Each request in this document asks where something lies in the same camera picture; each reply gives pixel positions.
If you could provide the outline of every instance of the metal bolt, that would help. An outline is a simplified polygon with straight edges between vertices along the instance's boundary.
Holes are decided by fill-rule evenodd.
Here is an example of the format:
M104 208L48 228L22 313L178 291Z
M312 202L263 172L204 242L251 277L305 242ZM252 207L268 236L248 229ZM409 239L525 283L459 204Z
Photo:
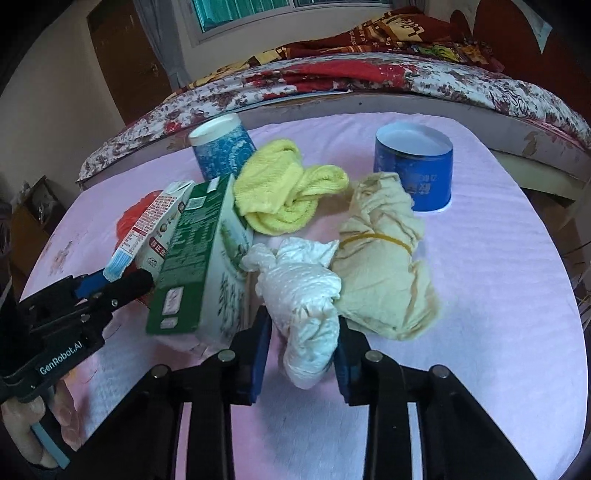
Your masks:
M168 373L168 367L166 365L156 365L150 370L150 374L154 378L162 378Z
M384 356L382 355L382 352L378 352L377 350L368 350L365 352L365 358L370 362L378 363L382 361Z
M439 378L447 378L451 373L448 367L444 367L443 365L435 365L432 369L433 375Z
M234 353L234 350L229 350L229 349L222 350L217 355L217 359L220 360L220 362L231 362L235 358L236 358L236 353Z

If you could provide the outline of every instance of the cardboard box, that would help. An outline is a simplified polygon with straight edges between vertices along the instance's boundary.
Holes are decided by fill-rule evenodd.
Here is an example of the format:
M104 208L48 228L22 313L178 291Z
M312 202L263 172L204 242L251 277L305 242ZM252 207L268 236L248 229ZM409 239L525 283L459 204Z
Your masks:
M158 195L115 250L103 270L107 280L121 278L133 261L137 268L149 271L154 281L158 279L168 243L194 186L191 180L175 181Z
M234 207L234 177L193 188L156 283L147 333L193 333L224 348L246 325L247 274L240 260L252 229Z

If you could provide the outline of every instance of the window frame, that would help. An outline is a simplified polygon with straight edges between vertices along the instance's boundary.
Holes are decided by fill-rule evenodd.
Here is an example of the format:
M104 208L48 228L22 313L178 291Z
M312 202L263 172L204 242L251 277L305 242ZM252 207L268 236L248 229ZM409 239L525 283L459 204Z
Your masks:
M192 0L176 0L181 11L181 16L183 17L183 22L187 29L187 35L189 36L189 40L191 42L192 47L196 47L200 43L208 40L216 35L220 35L227 31L233 30L234 28L242 27L243 25L247 25L252 22L258 22L259 20L263 20L265 18L275 17L277 15L285 15L290 13L295 13L304 10L312 10L312 9L319 9L319 8L330 8L330 7L384 7L384 11L387 11L388 8L391 8L390 5L385 4L383 2L372 1L372 0L363 0L363 1L330 1L325 4L318 4L318 5L302 5L301 7L296 7L295 0L289 0L289 5L287 7L275 8L273 10L269 10L267 12L260 12L254 15L249 15L245 18L240 18L238 20L233 20L228 22L224 25L220 25L219 27L212 28L204 32L201 29L201 23L199 22L199 18L197 17L197 12L195 11L195 7L193 5Z

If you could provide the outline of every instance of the green carton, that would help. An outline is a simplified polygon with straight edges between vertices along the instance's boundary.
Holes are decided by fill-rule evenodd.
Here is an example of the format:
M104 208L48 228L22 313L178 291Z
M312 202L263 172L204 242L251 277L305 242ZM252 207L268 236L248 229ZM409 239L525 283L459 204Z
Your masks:
M223 348L246 325L240 260L252 245L252 229L234 207L233 185L230 174L193 188L155 286L147 333L194 333Z

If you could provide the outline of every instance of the blue gripper pad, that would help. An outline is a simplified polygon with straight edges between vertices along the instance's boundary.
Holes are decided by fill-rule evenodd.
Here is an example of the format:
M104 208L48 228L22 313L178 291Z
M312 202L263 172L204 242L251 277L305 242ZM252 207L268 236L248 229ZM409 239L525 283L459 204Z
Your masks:
M99 270L85 277L74 293L78 299L89 299L93 293L102 290L107 283L109 280L103 276L103 271Z
M347 365L345 349L340 344L340 342L336 346L335 355L333 357L333 363L335 364L336 381L339 384L340 394L343 395L345 403L349 403L349 385L351 372L349 366Z
M256 402L256 399L261 394L262 379L265 376L265 366L267 364L267 354L269 353L269 344L271 343L271 316L267 309L259 309L256 314L255 325L260 328L258 341L256 344L256 351L254 361L252 364L251 374L251 402Z
M339 317L339 341L333 356L336 380L345 402L357 404L363 382L362 358L370 350L365 335L351 330L344 317Z

